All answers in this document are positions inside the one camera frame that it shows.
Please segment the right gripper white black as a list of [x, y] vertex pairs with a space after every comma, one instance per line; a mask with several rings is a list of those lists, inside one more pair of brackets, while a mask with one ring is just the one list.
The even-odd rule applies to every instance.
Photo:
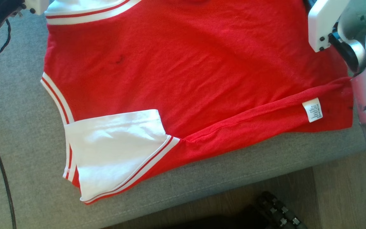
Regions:
[[344, 35], [340, 22], [349, 0], [317, 0], [308, 13], [309, 44], [315, 52], [334, 47], [352, 73], [360, 73], [360, 42]]

